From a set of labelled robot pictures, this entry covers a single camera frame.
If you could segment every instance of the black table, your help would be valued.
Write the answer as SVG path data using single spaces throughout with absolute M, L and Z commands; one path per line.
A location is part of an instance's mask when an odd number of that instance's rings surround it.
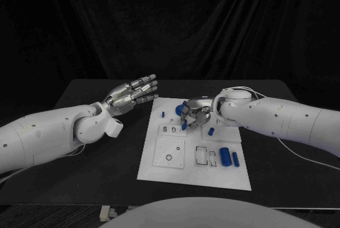
M 91 104 L 127 80 L 76 80 L 55 108 Z M 169 98 L 218 95 L 248 86 L 267 96 L 297 101 L 279 80 L 159 81 L 158 93 Z M 35 166 L 14 176 L 0 191 L 0 203 L 145 205 L 179 197 L 217 197 L 276 208 L 340 208 L 340 171 L 299 158 L 279 140 L 241 128 L 253 191 L 138 180 L 153 102 L 120 117 L 117 139 L 104 136 L 76 157 Z M 329 152 L 287 142 L 305 157 L 340 167 Z

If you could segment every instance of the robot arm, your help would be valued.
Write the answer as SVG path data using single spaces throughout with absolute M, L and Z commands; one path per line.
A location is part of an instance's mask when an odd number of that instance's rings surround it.
M 191 105 L 197 105 L 192 102 L 198 103 L 198 99 L 188 101 L 182 119 L 192 111 Z M 340 157 L 340 112 L 277 98 L 256 100 L 248 91 L 233 89 L 214 98 L 212 105 L 201 107 L 197 116 L 208 115 L 208 109 L 225 126 L 244 126 L 270 137 L 309 144 Z M 197 118 L 192 125 L 204 123 L 207 121 Z
M 126 114 L 136 104 L 159 95 L 156 75 L 148 76 L 113 89 L 103 102 L 63 108 L 28 115 L 0 128 L 0 173 L 44 164 L 87 143 L 101 139 L 104 133 L 117 137 L 123 123 L 114 118 Z

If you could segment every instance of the white board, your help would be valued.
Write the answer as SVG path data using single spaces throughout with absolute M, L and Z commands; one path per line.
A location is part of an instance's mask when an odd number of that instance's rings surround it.
M 204 125 L 204 127 L 186 129 L 185 136 L 184 132 L 179 131 L 181 117 L 175 112 L 176 106 L 181 105 L 185 100 L 186 99 L 172 98 L 158 98 L 155 100 L 138 179 L 251 191 L 240 129 L 237 127 L 220 127 L 212 114 L 212 119 L 207 126 Z M 189 116 L 186 119 L 188 123 L 195 120 Z M 168 126 L 166 133 L 162 131 L 165 124 Z M 214 135 L 217 136 L 208 138 L 211 127 L 215 128 Z M 185 141 L 185 151 L 181 152 L 184 156 L 178 156 L 178 159 L 184 158 L 184 168 L 182 166 L 169 166 L 168 162 L 172 160 L 165 160 L 169 154 L 166 152 L 161 153 L 162 151 L 158 149 L 158 139 L 161 138 L 171 140 L 163 144 L 169 145 L 171 148 L 168 148 L 168 150 L 175 150 L 172 145 L 176 146 L 179 141 Z M 205 147 L 208 149 L 205 157 L 210 162 L 208 165 L 197 164 L 197 147 Z M 220 149 L 224 147 L 230 148 L 231 154 L 233 152 L 238 153 L 240 167 L 235 167 L 235 165 L 230 167 L 223 166 Z M 155 166 L 155 161 L 158 161 L 159 158 L 162 159 L 163 165 Z

